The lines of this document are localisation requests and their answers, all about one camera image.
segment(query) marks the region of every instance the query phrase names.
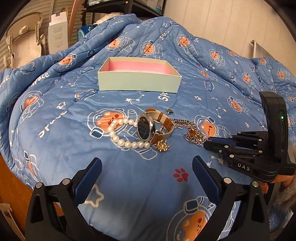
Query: brown leather watch strap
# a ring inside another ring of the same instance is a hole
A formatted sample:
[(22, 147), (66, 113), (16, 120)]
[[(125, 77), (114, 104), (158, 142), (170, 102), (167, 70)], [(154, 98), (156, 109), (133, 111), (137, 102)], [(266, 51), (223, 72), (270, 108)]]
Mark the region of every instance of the brown leather watch strap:
[(169, 117), (167, 117), (164, 113), (153, 108), (147, 108), (146, 112), (154, 120), (157, 120), (158, 122), (162, 123), (164, 128), (167, 130), (167, 133), (164, 133), (164, 134), (156, 133), (153, 140), (151, 140), (150, 143), (154, 145), (161, 140), (166, 140), (167, 138), (169, 138), (169, 136), (172, 134), (173, 130), (175, 129), (175, 124), (172, 122), (172, 120)]

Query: silver chain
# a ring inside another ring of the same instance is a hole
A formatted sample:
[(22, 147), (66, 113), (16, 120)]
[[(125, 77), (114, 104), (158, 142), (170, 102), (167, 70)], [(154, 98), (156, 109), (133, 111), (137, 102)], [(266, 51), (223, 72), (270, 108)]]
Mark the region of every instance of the silver chain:
[(197, 129), (194, 121), (172, 119), (176, 127), (183, 126), (188, 129), (188, 133), (184, 135), (185, 139), (190, 143), (201, 146), (207, 137), (199, 129)]

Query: red paw print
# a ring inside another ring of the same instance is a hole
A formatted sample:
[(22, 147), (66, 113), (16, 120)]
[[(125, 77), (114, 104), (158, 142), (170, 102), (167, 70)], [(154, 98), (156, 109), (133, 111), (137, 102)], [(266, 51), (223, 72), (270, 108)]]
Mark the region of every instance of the red paw print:
[(174, 173), (174, 177), (177, 178), (177, 182), (187, 182), (188, 181), (188, 176), (189, 174), (187, 172), (185, 172), (185, 170), (183, 168), (181, 169), (175, 169)]

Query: pink box lining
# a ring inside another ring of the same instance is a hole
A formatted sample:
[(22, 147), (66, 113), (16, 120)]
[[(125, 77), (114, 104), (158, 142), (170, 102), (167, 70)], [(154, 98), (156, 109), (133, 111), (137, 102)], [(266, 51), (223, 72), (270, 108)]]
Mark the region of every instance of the pink box lining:
[(109, 61), (101, 68), (100, 72), (102, 71), (132, 71), (176, 75), (175, 72), (166, 64), (133, 61)]

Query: wristwatch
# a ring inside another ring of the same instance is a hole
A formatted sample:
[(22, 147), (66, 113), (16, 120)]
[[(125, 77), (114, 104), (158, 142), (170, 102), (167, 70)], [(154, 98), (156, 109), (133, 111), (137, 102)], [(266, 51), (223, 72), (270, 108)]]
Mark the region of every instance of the wristwatch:
[[(155, 121), (161, 123), (166, 129), (166, 133), (159, 133), (155, 130)], [(151, 145), (157, 144), (159, 141), (164, 141), (172, 134), (175, 129), (175, 124), (164, 113), (147, 108), (146, 112), (142, 113), (137, 122), (137, 135), (141, 141), (149, 142)]]

